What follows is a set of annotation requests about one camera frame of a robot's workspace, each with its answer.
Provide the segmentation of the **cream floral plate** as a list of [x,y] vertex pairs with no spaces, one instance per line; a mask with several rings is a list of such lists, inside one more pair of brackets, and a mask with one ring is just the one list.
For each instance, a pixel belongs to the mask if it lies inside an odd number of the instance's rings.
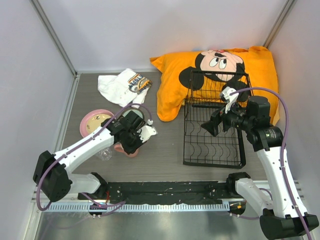
[[89,134],[94,132],[98,127],[101,126],[101,123],[103,123],[105,120],[108,120],[111,118],[111,115],[100,113],[92,116],[88,119],[86,123],[86,130]]

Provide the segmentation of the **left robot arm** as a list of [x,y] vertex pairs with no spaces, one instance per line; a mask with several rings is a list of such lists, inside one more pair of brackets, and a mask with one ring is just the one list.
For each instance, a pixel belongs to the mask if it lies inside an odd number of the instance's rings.
[[92,199],[107,195],[108,183],[98,173],[74,174],[86,160],[115,144],[120,144],[128,155],[134,154],[151,136],[157,134],[151,121],[145,121],[133,109],[117,119],[107,119],[91,134],[75,144],[39,155],[33,181],[51,202],[57,202],[71,193],[85,193]]

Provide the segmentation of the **light green bowl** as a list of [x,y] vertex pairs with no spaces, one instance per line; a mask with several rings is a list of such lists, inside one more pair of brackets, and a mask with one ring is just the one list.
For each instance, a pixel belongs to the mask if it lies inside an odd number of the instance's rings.
[[129,109],[129,110],[124,111],[124,112],[121,114],[121,116],[122,116],[123,118],[130,118],[130,117],[132,116],[132,114],[133,114],[133,111],[132,111],[131,109]]

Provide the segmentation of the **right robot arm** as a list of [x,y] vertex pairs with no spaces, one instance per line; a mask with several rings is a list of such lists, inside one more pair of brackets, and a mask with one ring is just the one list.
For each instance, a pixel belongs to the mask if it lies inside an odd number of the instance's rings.
[[304,236],[319,226],[318,217],[303,204],[290,172],[282,131],[270,124],[270,103],[263,96],[251,96],[246,107],[227,103],[216,110],[201,127],[216,137],[231,127],[244,131],[260,159],[271,196],[259,189],[245,173],[229,174],[226,193],[243,197],[255,210],[265,237],[269,240]]

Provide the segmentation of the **clear glass cup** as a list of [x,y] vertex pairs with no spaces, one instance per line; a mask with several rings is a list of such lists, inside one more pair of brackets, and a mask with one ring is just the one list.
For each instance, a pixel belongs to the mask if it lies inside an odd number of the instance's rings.
[[112,158],[112,150],[110,147],[106,147],[95,154],[97,158],[102,161],[108,161]]

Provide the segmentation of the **pink plate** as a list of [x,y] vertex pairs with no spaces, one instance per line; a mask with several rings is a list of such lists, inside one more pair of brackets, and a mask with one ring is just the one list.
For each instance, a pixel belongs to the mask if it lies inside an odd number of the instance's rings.
[[107,115],[110,115],[111,117],[114,115],[111,111],[106,110],[106,109],[96,109],[96,110],[93,110],[93,111],[87,113],[84,116],[84,118],[81,120],[80,126],[79,126],[79,131],[80,131],[80,134],[83,138],[85,138],[86,136],[89,135],[89,133],[87,132],[87,129],[86,129],[86,124],[87,124],[88,119],[94,115],[97,115],[97,114],[107,114]]

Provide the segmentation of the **pink mug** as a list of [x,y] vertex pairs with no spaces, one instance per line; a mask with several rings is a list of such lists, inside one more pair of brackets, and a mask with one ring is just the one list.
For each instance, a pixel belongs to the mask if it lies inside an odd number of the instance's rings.
[[134,158],[138,155],[139,153],[139,148],[137,149],[134,149],[132,147],[127,147],[121,143],[118,143],[118,144],[115,144],[113,149],[116,151],[116,152],[119,152],[119,153],[122,153],[124,154],[125,156],[127,156],[128,158]]

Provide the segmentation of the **brown floral bowl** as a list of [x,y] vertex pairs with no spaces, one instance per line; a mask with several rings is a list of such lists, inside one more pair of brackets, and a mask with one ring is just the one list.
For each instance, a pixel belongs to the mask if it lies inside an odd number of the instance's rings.
[[[123,118],[122,113],[127,110],[132,110],[132,116],[129,118]],[[123,118],[129,125],[135,126],[136,128],[145,123],[145,115],[143,112],[137,108],[128,108],[124,110],[120,117]]]

